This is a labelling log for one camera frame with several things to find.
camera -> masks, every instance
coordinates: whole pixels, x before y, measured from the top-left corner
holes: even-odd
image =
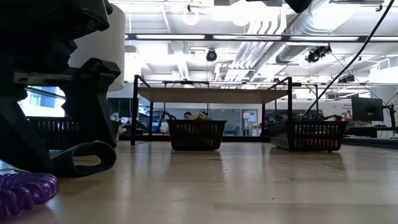
[[[321,58],[326,56],[326,54],[331,53],[330,45],[324,47],[317,47],[315,50],[310,50],[308,56],[305,57],[305,60],[308,63],[315,63],[319,61]]]
[[[207,56],[206,59],[208,62],[214,62],[215,60],[217,60],[217,53],[215,49],[210,49],[207,52]]]

black cable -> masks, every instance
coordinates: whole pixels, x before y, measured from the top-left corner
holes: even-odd
[[[392,4],[394,3],[395,0],[390,0],[390,3],[388,4],[388,6],[386,7],[386,10],[384,11],[383,15],[380,17],[379,21],[377,22],[377,24],[374,26],[372,32],[369,34],[368,38],[365,40],[365,43],[362,45],[361,49],[358,51],[358,53],[354,56],[354,58],[347,64],[347,66],[345,66],[344,69],[342,69],[342,71],[328,84],[328,86],[322,91],[322,93],[318,96],[318,98],[312,103],[312,105],[310,106],[310,108],[308,109],[308,111],[310,111],[315,104],[319,101],[319,99],[323,96],[323,94],[326,93],[326,91],[328,91],[328,89],[330,88],[330,86],[347,70],[347,68],[349,68],[354,62],[355,60],[361,55],[362,51],[365,49],[365,47],[368,45],[369,41],[371,40],[372,36],[374,35],[374,33],[377,31],[377,28],[379,28],[381,22],[384,20],[384,18],[386,17],[386,15],[388,14],[388,12],[390,11],[390,8],[392,6]]]
[[[398,93],[395,93],[394,96],[392,96],[391,99],[390,99],[389,101],[387,101],[387,104],[390,103],[390,101],[391,101],[392,99],[394,99],[394,97],[396,97],[397,95],[398,95]]]

computer monitor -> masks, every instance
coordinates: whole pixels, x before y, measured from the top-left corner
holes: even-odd
[[[354,121],[384,121],[382,100],[352,97],[351,103]]]

coiled cable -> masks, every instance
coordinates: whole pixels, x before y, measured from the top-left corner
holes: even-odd
[[[52,174],[0,175],[0,220],[48,202],[59,188],[59,181]]]

white cylinder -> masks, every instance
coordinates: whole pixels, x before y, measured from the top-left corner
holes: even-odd
[[[69,66],[80,68],[90,58],[114,62],[120,68],[121,74],[109,86],[108,91],[123,89],[124,82],[124,40],[126,16],[123,11],[112,4],[113,12],[109,16],[110,28],[96,31],[76,39],[78,48],[71,54]]]

